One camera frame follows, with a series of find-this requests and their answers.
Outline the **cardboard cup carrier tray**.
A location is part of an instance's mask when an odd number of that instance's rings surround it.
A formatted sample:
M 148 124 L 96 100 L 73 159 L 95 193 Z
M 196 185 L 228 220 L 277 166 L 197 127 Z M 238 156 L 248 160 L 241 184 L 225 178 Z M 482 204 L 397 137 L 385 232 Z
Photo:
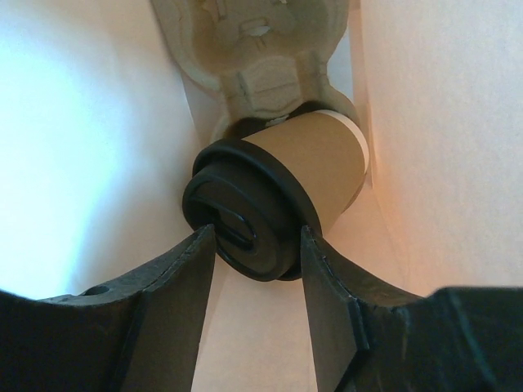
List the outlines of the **cardboard cup carrier tray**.
M 307 102 L 358 119 L 328 76 L 346 32 L 347 1 L 154 1 L 152 7 L 174 61 L 219 104 L 210 140 L 245 118 L 284 118 Z

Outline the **orange paper bag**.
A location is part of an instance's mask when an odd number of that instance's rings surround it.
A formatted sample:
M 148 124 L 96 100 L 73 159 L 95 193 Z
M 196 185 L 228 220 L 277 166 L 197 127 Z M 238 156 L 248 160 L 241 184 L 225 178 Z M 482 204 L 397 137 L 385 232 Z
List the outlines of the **orange paper bag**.
M 307 102 L 210 140 L 219 104 L 170 55 L 153 2 L 1 4 L 4 391 L 38 391 L 44 300 L 118 278 L 198 230 L 182 198 L 203 149 L 337 112 Z M 522 4 L 347 2 L 328 76 L 355 106 L 369 168 L 332 229 L 313 230 L 421 298 L 364 308 L 372 350 L 342 391 L 519 391 Z M 302 276 L 249 278 L 217 254 L 215 234 L 188 391 L 319 391 Z

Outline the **brown paper cup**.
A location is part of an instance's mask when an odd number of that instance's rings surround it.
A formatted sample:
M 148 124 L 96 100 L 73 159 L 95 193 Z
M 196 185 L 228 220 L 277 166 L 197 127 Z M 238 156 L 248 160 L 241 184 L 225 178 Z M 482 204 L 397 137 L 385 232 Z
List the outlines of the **brown paper cup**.
M 311 200 L 328 233 L 356 200 L 369 168 L 360 127 L 332 110 L 300 114 L 244 138 L 278 159 Z

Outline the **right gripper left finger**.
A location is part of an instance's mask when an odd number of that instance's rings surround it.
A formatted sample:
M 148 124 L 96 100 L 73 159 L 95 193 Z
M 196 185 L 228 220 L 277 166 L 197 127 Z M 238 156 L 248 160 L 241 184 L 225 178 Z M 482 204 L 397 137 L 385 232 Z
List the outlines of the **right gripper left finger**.
M 214 268 L 215 234 L 167 251 L 80 295 L 44 300 L 50 354 L 38 391 L 188 391 Z

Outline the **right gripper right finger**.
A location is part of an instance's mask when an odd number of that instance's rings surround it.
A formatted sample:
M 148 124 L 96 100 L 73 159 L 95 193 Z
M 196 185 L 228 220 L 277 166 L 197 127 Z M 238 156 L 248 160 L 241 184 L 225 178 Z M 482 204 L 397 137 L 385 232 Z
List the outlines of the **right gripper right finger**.
M 372 350 L 365 307 L 406 305 L 421 297 L 347 259 L 306 226 L 300 261 L 319 391 L 342 391 Z

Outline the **black coffee cup lid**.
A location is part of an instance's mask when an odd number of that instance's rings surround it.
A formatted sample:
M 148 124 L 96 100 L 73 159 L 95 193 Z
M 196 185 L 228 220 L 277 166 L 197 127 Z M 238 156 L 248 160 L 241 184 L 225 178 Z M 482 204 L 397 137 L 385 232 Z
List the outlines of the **black coffee cup lid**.
M 321 230 L 310 197 L 291 171 L 239 139 L 219 140 L 197 155 L 182 211 L 192 229 L 213 225 L 217 254 L 261 282 L 299 279 L 302 227 Z

